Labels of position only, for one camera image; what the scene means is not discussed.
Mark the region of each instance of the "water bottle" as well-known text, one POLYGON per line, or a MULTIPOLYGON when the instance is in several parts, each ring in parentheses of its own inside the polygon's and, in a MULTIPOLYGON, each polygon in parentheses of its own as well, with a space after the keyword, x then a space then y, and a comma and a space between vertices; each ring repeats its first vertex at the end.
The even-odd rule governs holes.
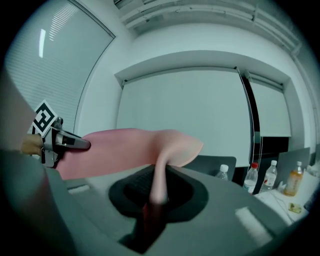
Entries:
POLYGON ((243 188, 248 191, 251 195, 255 190, 258 180, 258 163, 253 162, 251 168, 245 176, 243 188))
POLYGON ((227 181, 228 180, 228 175, 227 175, 227 171, 229 169, 229 166, 226 164, 221 164, 220 166, 220 171, 219 173, 216 175, 217 178, 220 178, 222 180, 227 181))
POLYGON ((259 193, 270 191, 274 187, 277 178, 277 161, 272 160, 271 166, 266 170, 262 186, 259 193))

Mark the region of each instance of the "bottle cap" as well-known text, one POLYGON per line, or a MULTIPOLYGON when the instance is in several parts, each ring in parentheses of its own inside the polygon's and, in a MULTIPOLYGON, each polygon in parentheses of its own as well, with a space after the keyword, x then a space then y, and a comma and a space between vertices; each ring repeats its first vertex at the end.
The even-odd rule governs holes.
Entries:
POLYGON ((258 163, 257 162, 253 162, 251 164, 251 167, 254 168, 254 169, 257 169, 258 168, 258 163))
POLYGON ((221 164, 220 171, 226 173, 229 169, 229 166, 226 164, 221 164))

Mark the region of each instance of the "small yellow object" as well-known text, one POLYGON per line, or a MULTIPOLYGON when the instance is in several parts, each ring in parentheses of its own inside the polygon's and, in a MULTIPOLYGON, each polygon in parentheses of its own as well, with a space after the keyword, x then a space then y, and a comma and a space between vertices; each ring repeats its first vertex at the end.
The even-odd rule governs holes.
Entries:
POLYGON ((291 203, 289 203, 289 211, 294 212, 296 214, 299 214, 302 211, 301 205, 291 202, 291 203))

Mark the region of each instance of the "plastic bottle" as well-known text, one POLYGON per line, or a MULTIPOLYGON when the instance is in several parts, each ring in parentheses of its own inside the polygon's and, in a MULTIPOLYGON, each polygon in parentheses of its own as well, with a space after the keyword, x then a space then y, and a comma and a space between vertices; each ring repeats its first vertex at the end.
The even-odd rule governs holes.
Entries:
POLYGON ((253 162, 251 168, 245 176, 243 188, 247 190, 251 195, 255 190, 258 180, 258 163, 253 162))
POLYGON ((301 162, 296 162, 296 168, 290 172, 289 179, 286 183, 283 193, 286 196, 294 197, 298 192, 302 177, 304 175, 301 169, 301 162))
POLYGON ((277 161, 272 160, 271 166, 265 172, 264 181, 262 183, 259 193, 270 191, 274 187, 277 174, 278 174, 276 166, 277 166, 277 161))
POLYGON ((229 166, 226 164, 221 164, 220 166, 220 171, 219 173, 216 175, 217 178, 220 178, 222 180, 227 181, 228 180, 228 175, 227 175, 227 171, 229 169, 229 166))

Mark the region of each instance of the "pink fabric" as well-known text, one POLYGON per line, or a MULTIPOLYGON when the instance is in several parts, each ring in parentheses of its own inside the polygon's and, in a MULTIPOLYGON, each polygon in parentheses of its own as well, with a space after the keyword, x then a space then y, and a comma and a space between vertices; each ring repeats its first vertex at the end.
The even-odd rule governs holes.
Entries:
POLYGON ((115 129, 90 133, 88 150, 65 152, 56 169, 62 179, 112 174, 146 164, 184 166, 200 152, 203 143, 176 130, 115 129))

